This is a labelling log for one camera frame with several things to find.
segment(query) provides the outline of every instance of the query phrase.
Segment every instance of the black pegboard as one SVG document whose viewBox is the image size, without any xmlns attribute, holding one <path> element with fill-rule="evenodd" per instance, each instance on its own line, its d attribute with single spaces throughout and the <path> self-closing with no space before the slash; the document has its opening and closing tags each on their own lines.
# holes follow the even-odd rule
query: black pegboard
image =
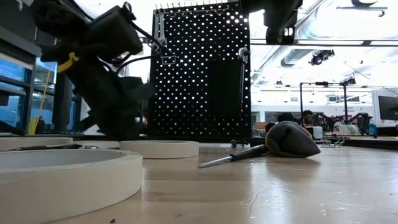
<svg viewBox="0 0 398 224">
<path fill-rule="evenodd" d="M 251 137 L 250 62 L 244 73 L 241 116 L 214 117 L 208 105 L 208 63 L 237 60 L 239 48 L 250 50 L 248 15 L 240 12 L 236 2 L 165 9 L 167 47 L 178 59 L 175 65 L 163 65 L 160 58 L 151 61 L 150 82 L 158 93 L 149 102 L 149 136 Z"/>
</svg>

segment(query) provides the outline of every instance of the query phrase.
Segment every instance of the screwdriver shaft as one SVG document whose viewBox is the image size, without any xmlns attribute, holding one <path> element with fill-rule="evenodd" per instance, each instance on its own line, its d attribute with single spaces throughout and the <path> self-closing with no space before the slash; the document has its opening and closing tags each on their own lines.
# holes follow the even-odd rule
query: screwdriver shaft
<svg viewBox="0 0 398 224">
<path fill-rule="evenodd" d="M 228 157 L 224 157 L 221 159 L 217 159 L 215 161 L 210 161 L 210 162 L 205 162 L 199 165 L 199 168 L 205 168 L 205 167 L 209 167 L 209 166 L 215 166 L 218 164 L 222 164 L 224 162 L 228 162 L 232 159 L 232 156 L 228 156 Z"/>
</svg>

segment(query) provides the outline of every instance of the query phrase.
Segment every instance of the workbench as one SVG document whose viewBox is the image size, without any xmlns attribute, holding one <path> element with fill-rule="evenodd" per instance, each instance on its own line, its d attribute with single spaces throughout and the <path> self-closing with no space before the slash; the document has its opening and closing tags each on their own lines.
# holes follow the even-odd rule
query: workbench
<svg viewBox="0 0 398 224">
<path fill-rule="evenodd" d="M 308 159 L 264 156 L 198 169 L 232 152 L 229 144 L 202 144 L 198 157 L 145 159 L 137 194 L 52 224 L 398 223 L 395 151 L 343 146 Z"/>
</svg>

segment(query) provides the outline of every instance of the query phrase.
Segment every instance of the gray glove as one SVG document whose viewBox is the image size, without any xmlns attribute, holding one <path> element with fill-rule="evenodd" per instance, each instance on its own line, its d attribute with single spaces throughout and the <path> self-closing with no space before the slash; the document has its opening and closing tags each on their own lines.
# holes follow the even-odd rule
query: gray glove
<svg viewBox="0 0 398 224">
<path fill-rule="evenodd" d="M 311 134 L 295 122 L 283 121 L 273 126 L 266 136 L 273 155 L 304 158 L 321 153 Z"/>
</svg>

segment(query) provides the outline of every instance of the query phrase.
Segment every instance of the yellow cable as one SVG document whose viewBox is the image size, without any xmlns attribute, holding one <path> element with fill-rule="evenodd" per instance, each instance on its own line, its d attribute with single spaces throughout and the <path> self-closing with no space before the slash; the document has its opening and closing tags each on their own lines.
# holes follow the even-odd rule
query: yellow cable
<svg viewBox="0 0 398 224">
<path fill-rule="evenodd" d="M 42 112 L 43 112 L 45 93 L 47 92 L 47 88 L 49 87 L 50 74 L 51 74 L 51 67 L 49 68 L 49 72 L 47 73 L 47 79 L 45 81 L 43 98 L 42 98 L 42 102 L 40 104 L 39 116 L 37 117 L 36 124 L 35 124 L 35 132 L 36 132 L 37 124 L 39 123 L 40 116 L 42 115 Z"/>
</svg>

